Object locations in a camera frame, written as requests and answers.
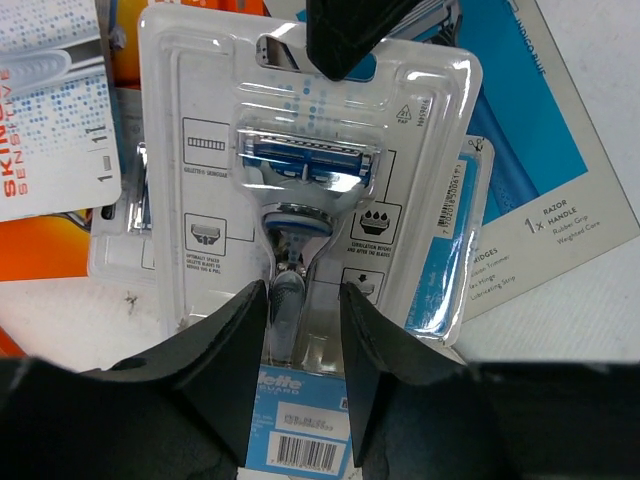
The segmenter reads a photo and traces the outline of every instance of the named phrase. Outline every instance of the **hanging hole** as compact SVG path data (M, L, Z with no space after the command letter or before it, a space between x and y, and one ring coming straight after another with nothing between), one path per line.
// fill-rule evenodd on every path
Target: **hanging hole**
M263 35L256 43L256 62L261 67L275 70L311 75L320 73L307 57L304 48L287 45L268 35ZM368 53L345 77L345 80L360 83L370 82L375 76L377 65L376 57L372 53Z

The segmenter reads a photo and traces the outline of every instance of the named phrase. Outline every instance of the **icon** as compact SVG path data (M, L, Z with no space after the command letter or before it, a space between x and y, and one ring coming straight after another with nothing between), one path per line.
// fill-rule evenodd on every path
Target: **icon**
M401 214L400 205L373 202L364 213L354 215L351 238L392 245Z
M184 163L227 169L227 123L185 117L182 119L182 127Z
M409 105L405 105L396 115L398 119L398 123L407 123L411 120L411 111L409 110Z
M376 291L376 286L373 283L367 282L367 276L364 273L358 277L358 283L356 283L356 285L365 297L369 297Z
M345 268L342 272L342 282L351 282L367 299L375 305L380 297L380 289L384 280L384 273Z
M192 252L224 256L227 249L227 222L223 218L185 214L185 248Z
M472 146L476 152L481 152L484 148L484 137L470 139L467 143Z
M360 215L360 225L365 233L369 235L381 235L387 228L391 221L386 213L374 212L371 213L371 210L367 210L366 213Z
M202 245L213 245L220 238L220 229L205 225L191 225L191 235Z

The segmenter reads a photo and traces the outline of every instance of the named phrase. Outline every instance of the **blue label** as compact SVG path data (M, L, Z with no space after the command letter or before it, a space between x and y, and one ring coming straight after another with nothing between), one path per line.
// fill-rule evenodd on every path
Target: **blue label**
M342 478L350 452L344 379L260 367L247 468Z
M505 0L460 0L458 45L484 69L469 134L495 149L489 223L586 173L526 28Z
M451 310L455 308L456 288L460 281L457 273L467 250L466 233L471 221L478 173L476 159L471 155L460 154L458 165L464 166L462 181L454 184L454 173L438 222L440 231L445 235L435 237L431 243L405 324L405 329L416 333L445 333L452 318ZM446 222L451 218L446 213L451 211L452 205L456 210L455 226ZM447 235L446 228L452 228L453 233Z

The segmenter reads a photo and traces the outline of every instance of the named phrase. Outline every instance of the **product label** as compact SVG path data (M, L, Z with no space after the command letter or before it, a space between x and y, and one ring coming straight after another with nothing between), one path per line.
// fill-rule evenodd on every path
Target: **product label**
M343 379L260 367L247 468L342 478L350 451Z
M2 2L0 32L0 221L115 202L120 167L94 2Z
M438 234L424 264L405 329L437 333L455 314L461 265L468 254L478 159L461 153L438 218Z

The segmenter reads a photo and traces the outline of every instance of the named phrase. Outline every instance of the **razor blade cartridge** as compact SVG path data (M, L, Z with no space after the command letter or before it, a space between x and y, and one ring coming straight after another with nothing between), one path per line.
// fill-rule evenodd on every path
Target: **razor blade cartridge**
M365 187L371 181L374 147L255 130L240 132L240 152L245 167L268 165L275 173L317 183L336 176L357 177Z

